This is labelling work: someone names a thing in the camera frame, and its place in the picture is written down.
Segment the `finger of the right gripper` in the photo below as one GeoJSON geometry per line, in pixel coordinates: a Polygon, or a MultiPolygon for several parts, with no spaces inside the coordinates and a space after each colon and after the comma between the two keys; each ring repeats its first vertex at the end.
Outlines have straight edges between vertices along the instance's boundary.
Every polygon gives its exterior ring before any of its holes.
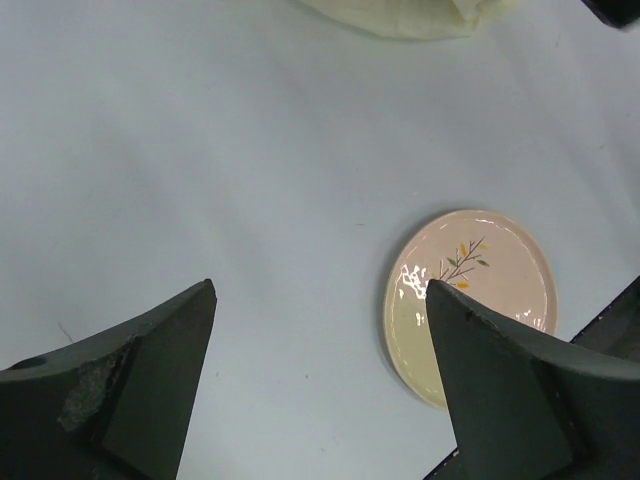
{"type": "Polygon", "coordinates": [[[582,3],[605,25],[625,30],[640,19],[640,0],[582,0],[582,3]]]}

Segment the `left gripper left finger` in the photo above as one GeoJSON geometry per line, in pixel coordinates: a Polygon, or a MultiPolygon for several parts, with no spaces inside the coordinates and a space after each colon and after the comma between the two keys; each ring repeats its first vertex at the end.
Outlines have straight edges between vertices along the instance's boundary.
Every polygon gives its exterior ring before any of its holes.
{"type": "Polygon", "coordinates": [[[2,478],[176,478],[216,304],[204,280],[2,370],[2,478]]]}

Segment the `pink ceramic plate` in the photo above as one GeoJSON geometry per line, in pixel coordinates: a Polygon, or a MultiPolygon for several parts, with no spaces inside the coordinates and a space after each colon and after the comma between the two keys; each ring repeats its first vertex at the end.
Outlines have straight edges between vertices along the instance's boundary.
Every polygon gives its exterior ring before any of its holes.
{"type": "Polygon", "coordinates": [[[382,326],[396,373],[435,408],[447,404],[425,306],[432,280],[546,334],[557,330],[552,270],[524,228],[484,210],[456,210],[431,220],[406,242],[390,270],[382,326]]]}

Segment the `pale green plastic bag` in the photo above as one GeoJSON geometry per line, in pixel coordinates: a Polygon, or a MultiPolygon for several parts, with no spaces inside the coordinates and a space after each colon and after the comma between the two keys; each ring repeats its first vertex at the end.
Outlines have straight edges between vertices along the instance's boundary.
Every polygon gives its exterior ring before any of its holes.
{"type": "Polygon", "coordinates": [[[503,0],[304,0],[302,3],[367,33],[418,41],[472,36],[516,5],[514,1],[503,0]]]}

